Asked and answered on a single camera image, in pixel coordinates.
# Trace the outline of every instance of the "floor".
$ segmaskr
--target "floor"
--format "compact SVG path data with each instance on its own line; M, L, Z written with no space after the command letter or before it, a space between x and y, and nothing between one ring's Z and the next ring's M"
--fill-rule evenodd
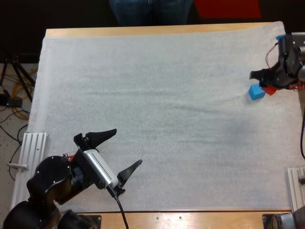
M23 64L22 65L27 72L31 70L35 70L38 68L37 64ZM2 72L3 64L0 64L0 73ZM16 75L11 65L7 68L7 74ZM14 86L14 82L10 81L9 77L4 78L3 87L11 94ZM2 87L0 87L0 94L3 93ZM26 94L24 90L22 90L19 94L19 97L25 97ZM31 102L29 99L24 99L22 101L22 108L26 111L31 110ZM0 111L0 122L4 120L8 115L12 113L11 109L7 108L4 111ZM15 115L11 115L6 121L0 123L0 126L3 127L9 134L11 134L14 138L17 138L17 132L19 128L26 125L28 121L20 120ZM23 133L27 128L21 130L19 134L20 140L23 138ZM17 149L19 143L15 140L11 139L2 129L0 129L0 225L2 225L6 215L10 210L10 202L12 197L12 192L14 189L14 180L10 177L8 172L8 162L10 161L13 153ZM12 163L18 163L19 161L19 153L20 149L17 151L14 156ZM13 177L16 176L16 170L11 169L11 174Z

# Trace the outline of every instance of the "red block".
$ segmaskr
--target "red block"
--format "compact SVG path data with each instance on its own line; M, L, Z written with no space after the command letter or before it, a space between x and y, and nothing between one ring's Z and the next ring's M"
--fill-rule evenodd
M201 18L261 18L259 0L195 0Z
M267 86L267 87L262 87L262 90L266 92L268 95L273 95L277 89L272 86Z

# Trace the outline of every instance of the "tripod leg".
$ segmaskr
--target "tripod leg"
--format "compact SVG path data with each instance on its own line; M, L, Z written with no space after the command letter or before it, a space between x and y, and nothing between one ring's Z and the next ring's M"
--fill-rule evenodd
M16 74L17 74L19 80L20 80L20 83L22 84L22 86L23 86L25 92L27 93L27 95L28 95L30 101L32 102L32 100L33 100L32 95L30 94L30 92L29 92L27 86L25 85L25 83L24 83L24 81L23 81L23 78L22 78L22 76L21 76L21 74L20 74L20 72L19 72L19 70L18 70L18 67L17 67L17 65L16 65L15 60L13 61L12 65L13 65L13 68L14 68L14 70L15 70L15 72L16 72Z
M5 75L7 66L8 66L8 59L5 59L5 60L4 60L4 66L3 66L3 69L2 69L1 79L0 79L0 86L2 86L2 83L3 83L3 79L4 79L4 75Z
M19 63L19 59L18 56L15 57L15 61L16 61L16 66L17 68L19 68L19 70L22 72L22 74L30 81L30 83L35 86L35 81L33 80L33 78L27 73L27 71L21 66L21 64Z

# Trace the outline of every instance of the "person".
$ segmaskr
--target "person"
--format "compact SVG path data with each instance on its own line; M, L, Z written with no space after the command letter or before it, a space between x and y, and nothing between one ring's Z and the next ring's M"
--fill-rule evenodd
M120 26L184 25L193 0L109 0Z

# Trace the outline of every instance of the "blue block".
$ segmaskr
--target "blue block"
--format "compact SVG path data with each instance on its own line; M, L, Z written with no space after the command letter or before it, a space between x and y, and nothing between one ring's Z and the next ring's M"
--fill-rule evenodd
M259 86L259 83L252 84L250 89L249 89L249 94L251 96L251 99L260 99L265 96L265 92L261 89Z
M276 37L276 40L279 41L280 39L282 39L282 38L285 37L285 36L286 36L286 34L277 36L277 37Z

